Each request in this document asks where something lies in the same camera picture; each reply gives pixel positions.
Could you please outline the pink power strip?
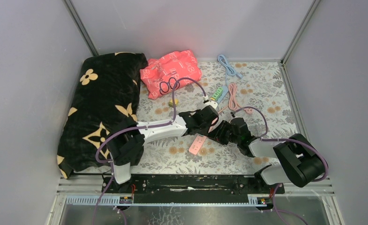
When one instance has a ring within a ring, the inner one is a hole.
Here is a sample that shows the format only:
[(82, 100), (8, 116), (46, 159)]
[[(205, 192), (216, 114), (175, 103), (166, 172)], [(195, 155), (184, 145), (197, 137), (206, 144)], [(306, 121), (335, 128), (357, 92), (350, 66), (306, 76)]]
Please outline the pink power strip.
[[(255, 140), (255, 136), (253, 136), (249, 131), (244, 119), (235, 116), (236, 110), (240, 109), (240, 105), (236, 100), (236, 91), (237, 91), (236, 84), (231, 83), (228, 85), (229, 100), (227, 108), (231, 110), (232, 116), (232, 119), (228, 121), (231, 124), (233, 130), (232, 143), (237, 145), (238, 149), (243, 155), (251, 156), (252, 154), (250, 152), (249, 145), (251, 141)], [(218, 121), (219, 117), (213, 121), (212, 126), (209, 129), (209, 132), (219, 125)], [(191, 146), (189, 147), (189, 152), (196, 155), (200, 151), (200, 149), (202, 148), (203, 144), (207, 139), (209, 139), (208, 135), (203, 136), (198, 134), (193, 143), (191, 144)]]

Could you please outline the green plug cube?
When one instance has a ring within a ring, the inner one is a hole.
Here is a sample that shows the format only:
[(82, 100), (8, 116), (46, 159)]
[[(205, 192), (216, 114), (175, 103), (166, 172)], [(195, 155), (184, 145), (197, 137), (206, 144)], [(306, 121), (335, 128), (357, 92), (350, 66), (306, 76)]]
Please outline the green plug cube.
[(217, 101), (219, 99), (219, 97), (221, 96), (221, 93), (219, 92), (215, 92), (211, 97), (210, 100), (212, 101)]
[(224, 89), (223, 89), (222, 87), (219, 87), (219, 88), (216, 90), (215, 94), (216, 94), (217, 96), (219, 96), (219, 95), (221, 95), (221, 94), (222, 94), (223, 90), (224, 90)]

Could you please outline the green plug cube bottom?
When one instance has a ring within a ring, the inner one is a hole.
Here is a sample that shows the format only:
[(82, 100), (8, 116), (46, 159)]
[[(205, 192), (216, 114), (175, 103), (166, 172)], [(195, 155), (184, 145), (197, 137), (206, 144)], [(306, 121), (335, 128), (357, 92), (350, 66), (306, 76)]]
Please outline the green plug cube bottom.
[(222, 94), (223, 90), (224, 90), (224, 89), (223, 89), (222, 87), (219, 87), (219, 88), (216, 90), (215, 94), (216, 94), (217, 96), (219, 96), (219, 95), (221, 95), (221, 94)]

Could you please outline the blue power strip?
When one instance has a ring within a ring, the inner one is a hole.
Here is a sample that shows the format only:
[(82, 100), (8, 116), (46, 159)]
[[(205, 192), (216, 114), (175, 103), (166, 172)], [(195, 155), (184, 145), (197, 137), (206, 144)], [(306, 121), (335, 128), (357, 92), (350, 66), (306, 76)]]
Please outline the blue power strip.
[(228, 94), (228, 80), (227, 80), (228, 77), (236, 76), (237, 78), (242, 79), (243, 75), (233, 68), (233, 66), (228, 62), (225, 55), (223, 54), (218, 55), (217, 60), (225, 68), (225, 85), (222, 86), (224, 90), (219, 99), (217, 100), (218, 104), (220, 104), (225, 98), (225, 96)]

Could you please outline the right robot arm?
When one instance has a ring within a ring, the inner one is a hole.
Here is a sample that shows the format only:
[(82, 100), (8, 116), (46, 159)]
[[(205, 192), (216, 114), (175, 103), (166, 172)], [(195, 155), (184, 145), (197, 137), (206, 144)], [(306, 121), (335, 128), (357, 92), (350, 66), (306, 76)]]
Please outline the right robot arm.
[(236, 144), (244, 156), (276, 158), (279, 161), (278, 165), (267, 166), (256, 173), (258, 177), (254, 180), (254, 187), (260, 193), (266, 193), (277, 183), (291, 182), (302, 188), (323, 178), (328, 169), (326, 161), (303, 135), (263, 139), (251, 134), (243, 118), (222, 121), (207, 136), (222, 145)]

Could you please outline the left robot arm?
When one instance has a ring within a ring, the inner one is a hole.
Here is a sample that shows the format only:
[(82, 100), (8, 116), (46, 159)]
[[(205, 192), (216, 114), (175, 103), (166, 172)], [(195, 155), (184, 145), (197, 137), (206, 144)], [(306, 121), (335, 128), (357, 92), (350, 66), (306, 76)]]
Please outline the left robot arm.
[(136, 122), (125, 119), (118, 131), (109, 134), (104, 146), (111, 156), (114, 177), (112, 186), (120, 193), (130, 188), (130, 167), (138, 163), (147, 143), (170, 137), (207, 135), (209, 128), (218, 119), (218, 112), (210, 105), (196, 111), (181, 112), (174, 120)]

